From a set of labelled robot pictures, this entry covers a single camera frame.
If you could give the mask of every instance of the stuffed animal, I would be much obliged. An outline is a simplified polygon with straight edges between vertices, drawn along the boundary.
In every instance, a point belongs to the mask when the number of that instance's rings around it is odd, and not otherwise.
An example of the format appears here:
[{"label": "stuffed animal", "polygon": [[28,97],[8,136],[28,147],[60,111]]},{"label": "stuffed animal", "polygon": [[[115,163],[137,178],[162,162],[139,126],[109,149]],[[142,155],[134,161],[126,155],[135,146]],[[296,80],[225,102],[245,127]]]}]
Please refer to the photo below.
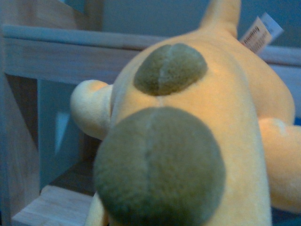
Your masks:
[{"label": "stuffed animal", "polygon": [[270,204],[301,212],[293,99],[237,41],[240,4],[212,0],[198,30],[141,52],[113,85],[76,87],[74,120],[103,140],[87,226],[268,226]]}]

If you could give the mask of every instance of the green spot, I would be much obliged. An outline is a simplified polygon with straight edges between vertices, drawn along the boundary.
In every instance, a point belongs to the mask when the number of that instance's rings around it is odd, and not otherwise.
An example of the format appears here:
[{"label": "green spot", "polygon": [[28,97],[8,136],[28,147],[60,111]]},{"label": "green spot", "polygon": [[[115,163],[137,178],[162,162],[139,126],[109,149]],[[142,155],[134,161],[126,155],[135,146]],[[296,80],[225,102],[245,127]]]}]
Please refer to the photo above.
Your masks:
[{"label": "green spot", "polygon": [[135,87],[153,96],[180,92],[207,71],[203,56],[185,44],[164,45],[153,51],[139,67]]},{"label": "green spot", "polygon": [[147,108],[110,130],[94,180],[120,223],[201,225],[219,206],[225,166],[211,130],[198,118],[171,107]]}]

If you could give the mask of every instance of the plush tail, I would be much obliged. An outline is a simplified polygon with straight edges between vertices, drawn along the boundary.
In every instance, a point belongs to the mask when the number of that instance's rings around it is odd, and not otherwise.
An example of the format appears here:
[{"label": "plush tail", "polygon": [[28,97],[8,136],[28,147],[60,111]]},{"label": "plush tail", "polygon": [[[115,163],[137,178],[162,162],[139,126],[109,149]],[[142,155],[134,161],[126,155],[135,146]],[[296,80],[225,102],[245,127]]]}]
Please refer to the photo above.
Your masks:
[{"label": "plush tail", "polygon": [[240,5],[240,0],[212,0],[200,28],[225,30],[236,38]]},{"label": "plush tail", "polygon": [[219,206],[225,167],[198,118],[171,107],[147,108],[111,129],[94,179],[105,208],[122,225],[199,226]]}]

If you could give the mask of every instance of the fabric tag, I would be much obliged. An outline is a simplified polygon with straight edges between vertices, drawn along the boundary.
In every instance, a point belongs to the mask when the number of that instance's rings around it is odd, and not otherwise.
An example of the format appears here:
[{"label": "fabric tag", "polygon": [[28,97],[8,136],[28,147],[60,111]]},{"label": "fabric tag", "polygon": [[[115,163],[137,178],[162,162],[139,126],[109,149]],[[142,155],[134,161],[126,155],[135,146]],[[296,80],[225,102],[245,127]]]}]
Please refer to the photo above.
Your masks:
[{"label": "fabric tag", "polygon": [[283,29],[276,21],[267,13],[264,13],[261,18],[256,18],[255,22],[239,41],[252,52],[258,54],[282,32]]}]

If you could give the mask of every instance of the plush arm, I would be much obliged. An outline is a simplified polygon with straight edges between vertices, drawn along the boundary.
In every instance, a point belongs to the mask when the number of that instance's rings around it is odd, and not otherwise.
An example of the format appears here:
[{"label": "plush arm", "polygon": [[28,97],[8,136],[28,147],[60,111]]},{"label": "plush arm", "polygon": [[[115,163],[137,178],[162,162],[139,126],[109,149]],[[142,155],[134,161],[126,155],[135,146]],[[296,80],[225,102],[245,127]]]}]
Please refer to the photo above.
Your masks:
[{"label": "plush arm", "polygon": [[97,193],[93,196],[85,226],[107,226],[108,214]]},{"label": "plush arm", "polygon": [[272,206],[301,213],[301,127],[278,119],[259,121]]},{"label": "plush arm", "polygon": [[112,85],[97,80],[82,82],[72,93],[72,117],[89,136],[105,138],[111,123],[111,93]]}]

